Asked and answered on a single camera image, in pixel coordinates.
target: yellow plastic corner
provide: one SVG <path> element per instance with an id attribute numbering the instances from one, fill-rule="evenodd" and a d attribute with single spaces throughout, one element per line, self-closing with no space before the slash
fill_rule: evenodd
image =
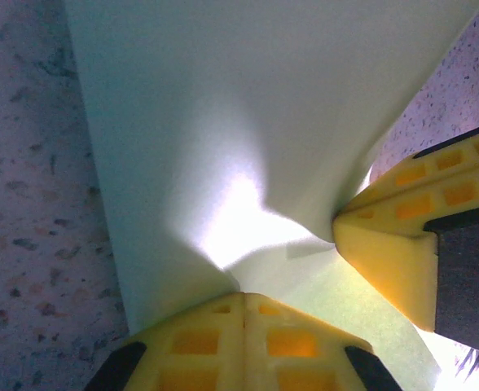
<path id="1" fill-rule="evenodd" d="M 341 256 L 417 327 L 432 332 L 437 236 L 431 220 L 479 208 L 479 133 L 410 156 L 350 201 L 333 222 Z"/>
<path id="2" fill-rule="evenodd" d="M 125 391 L 364 391 L 344 348 L 364 340 L 257 294 L 234 293 L 126 343 L 147 350 Z"/>

